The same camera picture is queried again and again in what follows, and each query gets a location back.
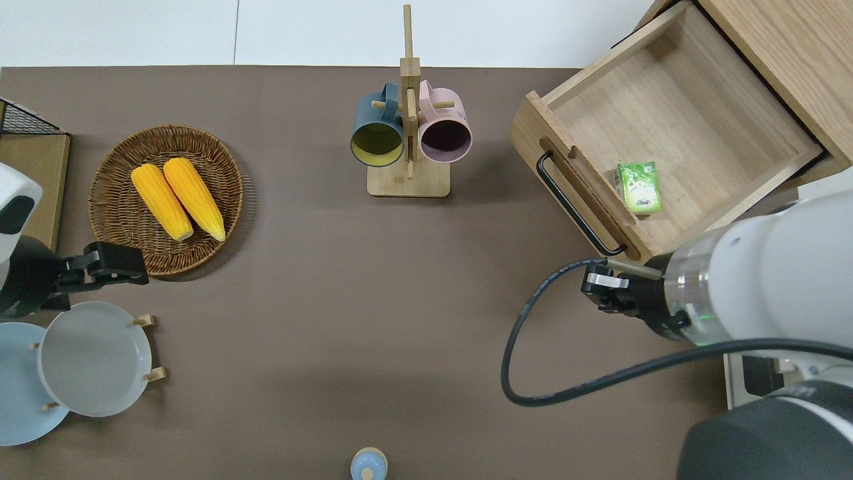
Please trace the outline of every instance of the drawer handle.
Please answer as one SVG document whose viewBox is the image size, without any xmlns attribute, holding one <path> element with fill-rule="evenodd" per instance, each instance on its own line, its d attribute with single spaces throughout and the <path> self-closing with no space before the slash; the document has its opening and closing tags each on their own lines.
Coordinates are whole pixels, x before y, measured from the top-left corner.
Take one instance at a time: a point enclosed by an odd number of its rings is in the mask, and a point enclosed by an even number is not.
<svg viewBox="0 0 853 480">
<path fill-rule="evenodd" d="M 546 150 L 536 162 L 536 171 L 539 174 L 539 178 L 545 182 L 545 186 L 548 187 L 548 190 L 551 190 L 551 193 L 557 197 L 557 202 L 560 202 L 560 205 L 566 209 L 569 216 L 572 217 L 572 220 L 575 220 L 577 226 L 580 227 L 583 234 L 587 236 L 589 241 L 600 254 L 604 256 L 614 256 L 624 252 L 628 248 L 628 245 L 625 245 L 624 243 L 619 245 L 615 250 L 611 250 L 601 241 L 598 235 L 592 230 L 592 227 L 589 226 L 583 216 L 581 216 L 581 214 L 575 209 L 574 205 L 569 202 L 569 199 L 566 197 L 566 194 L 563 193 L 563 190 L 560 190 L 560 187 L 554 182 L 554 179 L 552 179 L 551 176 L 548 175 L 548 172 L 545 171 L 545 161 L 551 158 L 552 154 L 553 152 L 551 150 Z"/>
</svg>

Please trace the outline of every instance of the mug handle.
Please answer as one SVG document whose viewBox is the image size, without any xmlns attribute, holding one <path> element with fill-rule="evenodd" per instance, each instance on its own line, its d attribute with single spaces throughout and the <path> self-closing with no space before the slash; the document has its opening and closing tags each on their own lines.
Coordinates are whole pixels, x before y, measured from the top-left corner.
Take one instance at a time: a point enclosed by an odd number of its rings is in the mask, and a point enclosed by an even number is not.
<svg viewBox="0 0 853 480">
<path fill-rule="evenodd" d="M 394 121 L 394 115 L 397 114 L 397 97 L 400 96 L 400 87 L 391 82 L 385 82 L 385 87 L 382 88 L 382 102 L 385 102 L 385 107 L 382 109 L 383 121 Z"/>
<path fill-rule="evenodd" d="M 435 107 L 432 105 L 432 85 L 429 85 L 429 80 L 421 80 L 421 94 L 418 99 L 418 106 L 421 107 L 421 112 L 424 114 L 426 121 L 434 120 L 438 117 Z"/>
</svg>

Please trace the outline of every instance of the corn cob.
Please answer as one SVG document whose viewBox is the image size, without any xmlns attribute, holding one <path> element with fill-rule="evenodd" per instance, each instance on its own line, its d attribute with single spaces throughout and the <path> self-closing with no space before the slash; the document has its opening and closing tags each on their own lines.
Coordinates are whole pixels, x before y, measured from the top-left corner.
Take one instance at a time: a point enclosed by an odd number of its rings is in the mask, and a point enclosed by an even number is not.
<svg viewBox="0 0 853 480">
<path fill-rule="evenodd" d="M 173 158 L 163 166 L 163 173 L 177 198 L 202 230 L 220 242 L 225 241 L 225 225 L 222 214 L 213 201 L 193 164 L 185 158 Z"/>
<path fill-rule="evenodd" d="M 193 234 L 187 214 L 163 178 L 163 173 L 152 163 L 136 167 L 131 172 L 131 181 L 148 210 L 154 214 L 169 237 L 181 242 Z"/>
</svg>

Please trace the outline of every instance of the wire basket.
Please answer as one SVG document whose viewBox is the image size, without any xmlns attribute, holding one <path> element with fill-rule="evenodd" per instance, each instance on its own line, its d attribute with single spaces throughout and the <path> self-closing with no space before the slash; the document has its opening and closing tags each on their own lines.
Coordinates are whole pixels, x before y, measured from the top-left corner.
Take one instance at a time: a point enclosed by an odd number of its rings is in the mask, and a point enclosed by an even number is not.
<svg viewBox="0 0 853 480">
<path fill-rule="evenodd" d="M 0 135 L 68 135 L 58 126 L 15 103 L 0 98 Z"/>
</svg>

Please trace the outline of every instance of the light blue plate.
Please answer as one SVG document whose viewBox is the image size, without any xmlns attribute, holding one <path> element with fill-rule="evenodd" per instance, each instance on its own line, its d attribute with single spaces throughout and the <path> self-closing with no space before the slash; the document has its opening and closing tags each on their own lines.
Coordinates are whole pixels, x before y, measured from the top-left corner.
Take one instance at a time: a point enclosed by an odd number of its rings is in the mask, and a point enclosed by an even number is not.
<svg viewBox="0 0 853 480">
<path fill-rule="evenodd" d="M 145 391 L 151 346 L 133 317 L 103 301 L 56 315 L 38 349 L 38 375 L 62 406 L 87 417 L 123 412 Z"/>
<path fill-rule="evenodd" d="M 68 415 L 68 409 L 42 406 L 54 401 L 38 377 L 38 350 L 44 328 L 21 322 L 0 323 L 0 447 L 32 442 Z"/>
</svg>

